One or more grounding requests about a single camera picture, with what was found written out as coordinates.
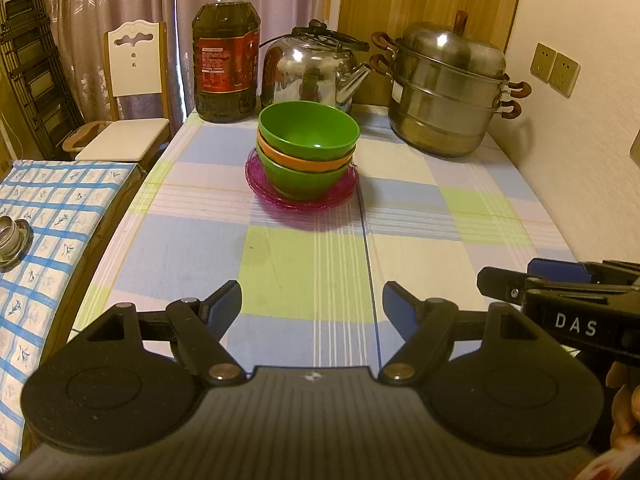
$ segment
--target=orange bowl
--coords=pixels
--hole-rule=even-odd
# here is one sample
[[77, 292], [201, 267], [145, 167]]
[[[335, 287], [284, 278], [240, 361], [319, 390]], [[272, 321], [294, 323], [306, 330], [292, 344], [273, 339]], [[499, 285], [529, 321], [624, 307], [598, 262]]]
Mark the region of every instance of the orange bowl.
[[281, 153], [271, 146], [264, 140], [259, 129], [258, 146], [260, 146], [262, 152], [276, 164], [289, 168], [290, 170], [303, 171], [304, 173], [325, 173], [327, 171], [338, 170], [351, 160], [353, 152], [355, 151], [355, 148], [353, 148], [343, 158], [338, 158], [337, 160], [304, 160], [303, 158], [295, 158], [294, 156]]

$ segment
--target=stacked bowls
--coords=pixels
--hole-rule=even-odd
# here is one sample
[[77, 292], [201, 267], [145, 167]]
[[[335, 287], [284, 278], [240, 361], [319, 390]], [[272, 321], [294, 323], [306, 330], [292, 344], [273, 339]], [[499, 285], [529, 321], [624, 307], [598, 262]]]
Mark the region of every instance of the stacked bowls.
[[278, 193], [313, 200], [343, 176], [359, 136], [358, 123], [337, 108], [284, 101], [260, 112], [256, 150]]

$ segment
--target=white wall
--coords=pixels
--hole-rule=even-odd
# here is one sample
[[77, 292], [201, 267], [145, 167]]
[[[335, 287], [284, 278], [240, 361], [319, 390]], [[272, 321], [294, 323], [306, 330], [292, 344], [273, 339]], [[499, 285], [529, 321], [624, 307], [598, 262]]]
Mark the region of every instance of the white wall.
[[[582, 65], [569, 99], [530, 74], [538, 42]], [[507, 68], [533, 92], [490, 131], [574, 255], [640, 262], [640, 0], [520, 0]]]

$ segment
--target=blue checkered tablecloth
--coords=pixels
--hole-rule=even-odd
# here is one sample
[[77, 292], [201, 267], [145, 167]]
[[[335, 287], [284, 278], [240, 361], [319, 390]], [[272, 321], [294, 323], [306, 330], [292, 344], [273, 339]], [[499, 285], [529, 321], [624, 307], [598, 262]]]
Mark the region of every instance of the blue checkered tablecloth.
[[18, 462], [22, 385], [40, 355], [66, 285], [135, 164], [17, 160], [0, 184], [0, 216], [25, 219], [28, 254], [0, 271], [0, 472]]

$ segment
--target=wall outlet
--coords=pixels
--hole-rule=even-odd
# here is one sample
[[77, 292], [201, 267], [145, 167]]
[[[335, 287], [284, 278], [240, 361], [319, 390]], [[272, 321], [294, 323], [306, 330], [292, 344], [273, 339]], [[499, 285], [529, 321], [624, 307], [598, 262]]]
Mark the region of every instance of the wall outlet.
[[549, 81], [555, 59], [556, 51], [539, 43], [536, 47], [536, 53], [533, 55], [533, 61], [531, 61], [531, 73], [546, 83]]
[[549, 84], [563, 96], [569, 97], [571, 92], [574, 91], [578, 72], [580, 72], [580, 65], [573, 59], [558, 52], [556, 62], [551, 70], [551, 76], [549, 76]]

